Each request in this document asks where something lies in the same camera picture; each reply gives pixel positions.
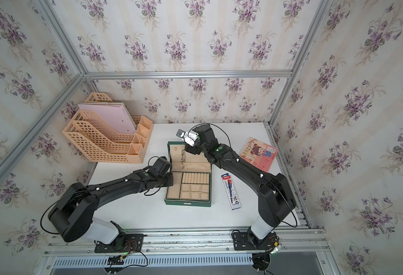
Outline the green jewelry box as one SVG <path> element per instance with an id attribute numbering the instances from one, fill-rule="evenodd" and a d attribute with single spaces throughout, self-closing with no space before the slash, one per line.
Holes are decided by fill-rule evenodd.
<path id="1" fill-rule="evenodd" d="M 203 154 L 185 151 L 184 142 L 168 142 L 174 185 L 167 187 L 167 205 L 210 207 L 212 204 L 212 165 Z"/>

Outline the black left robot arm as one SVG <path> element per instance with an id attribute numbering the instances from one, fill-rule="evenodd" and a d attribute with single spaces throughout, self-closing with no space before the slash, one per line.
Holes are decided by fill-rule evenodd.
<path id="1" fill-rule="evenodd" d="M 109 182 L 72 184 L 48 213 L 48 220 L 65 242 L 82 237 L 105 245 L 120 246 L 125 232 L 114 221 L 95 218 L 97 209 L 128 195 L 143 193 L 173 184 L 172 164 L 158 157 L 152 166 L 136 170 Z"/>

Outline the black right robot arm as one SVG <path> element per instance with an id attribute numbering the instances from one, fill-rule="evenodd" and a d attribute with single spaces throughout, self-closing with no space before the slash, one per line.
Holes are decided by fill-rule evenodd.
<path id="1" fill-rule="evenodd" d="M 198 124 L 187 132 L 178 130 L 176 136 L 184 141 L 186 152 L 203 154 L 210 164 L 236 176 L 256 193 L 259 217 L 250 226 L 248 239 L 261 243 L 297 207 L 288 179 L 281 173 L 273 175 L 258 169 L 230 146 L 219 143 L 212 126 Z"/>

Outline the pink cartoon notebook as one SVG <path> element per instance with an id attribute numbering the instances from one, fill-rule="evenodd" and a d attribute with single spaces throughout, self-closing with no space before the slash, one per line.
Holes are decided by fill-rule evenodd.
<path id="1" fill-rule="evenodd" d="M 256 168 L 269 172 L 271 165 L 276 160 L 278 149 L 255 138 L 248 138 L 240 157 Z"/>

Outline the boxed pen pack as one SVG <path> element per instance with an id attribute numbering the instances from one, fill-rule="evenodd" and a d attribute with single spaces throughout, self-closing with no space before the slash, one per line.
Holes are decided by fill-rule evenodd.
<path id="1" fill-rule="evenodd" d="M 241 204 L 235 190 L 235 186 L 233 184 L 232 178 L 229 173 L 223 174 L 222 176 L 223 185 L 227 194 L 228 202 L 230 203 L 230 207 L 232 210 L 240 209 Z"/>

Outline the peach plastic file organizer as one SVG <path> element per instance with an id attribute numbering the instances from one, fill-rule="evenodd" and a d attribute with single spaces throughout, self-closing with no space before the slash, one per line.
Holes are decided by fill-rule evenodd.
<path id="1" fill-rule="evenodd" d="M 93 92 L 83 103 L 114 102 L 106 93 Z M 122 134 L 107 125 L 95 112 L 78 110 L 62 133 L 90 162 L 143 163 L 153 130 L 153 121 L 131 116 L 137 129 Z"/>

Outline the pink folder in organizer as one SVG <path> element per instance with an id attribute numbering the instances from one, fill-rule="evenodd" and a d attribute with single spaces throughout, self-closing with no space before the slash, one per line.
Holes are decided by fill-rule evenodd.
<path id="1" fill-rule="evenodd" d="M 107 125 L 122 134 L 134 134 L 137 126 L 124 103 L 79 103 L 79 109 L 95 112 Z"/>

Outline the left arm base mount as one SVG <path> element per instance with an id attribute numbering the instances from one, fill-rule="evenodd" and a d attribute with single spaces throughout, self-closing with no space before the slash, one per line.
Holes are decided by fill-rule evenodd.
<path id="1" fill-rule="evenodd" d="M 117 230 L 117 235 L 109 244 L 104 244 L 101 241 L 95 241 L 95 253 L 131 253 L 142 249 L 144 235 L 129 234 L 124 231 L 114 221 L 110 222 Z"/>

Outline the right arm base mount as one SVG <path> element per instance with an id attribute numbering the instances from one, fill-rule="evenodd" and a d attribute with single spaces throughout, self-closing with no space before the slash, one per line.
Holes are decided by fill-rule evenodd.
<path id="1" fill-rule="evenodd" d="M 279 245 L 279 237 L 275 232 L 270 232 L 265 238 L 258 239 L 250 230 L 246 232 L 233 230 L 231 232 L 231 238 L 235 251 L 272 251 Z"/>

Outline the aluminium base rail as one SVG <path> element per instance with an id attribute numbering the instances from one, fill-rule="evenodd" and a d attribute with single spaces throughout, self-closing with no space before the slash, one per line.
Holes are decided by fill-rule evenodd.
<path id="1" fill-rule="evenodd" d="M 157 229 L 134 230 L 143 234 L 141 251 L 151 254 L 233 253 L 231 229 Z M 323 231 L 307 228 L 275 229 L 280 238 L 281 252 L 329 252 L 330 245 Z M 52 237 L 43 249 L 44 256 L 87 256 L 94 254 L 95 241 L 79 239 L 65 243 L 60 237 Z"/>

